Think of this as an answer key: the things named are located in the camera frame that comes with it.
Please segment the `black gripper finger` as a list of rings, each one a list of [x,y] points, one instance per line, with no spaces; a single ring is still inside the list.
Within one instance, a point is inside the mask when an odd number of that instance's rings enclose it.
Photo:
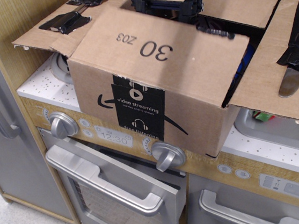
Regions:
[[[132,4],[136,12],[148,14],[150,0],[132,0]]]
[[[198,14],[198,0],[184,0],[179,4],[178,21],[192,24]]]

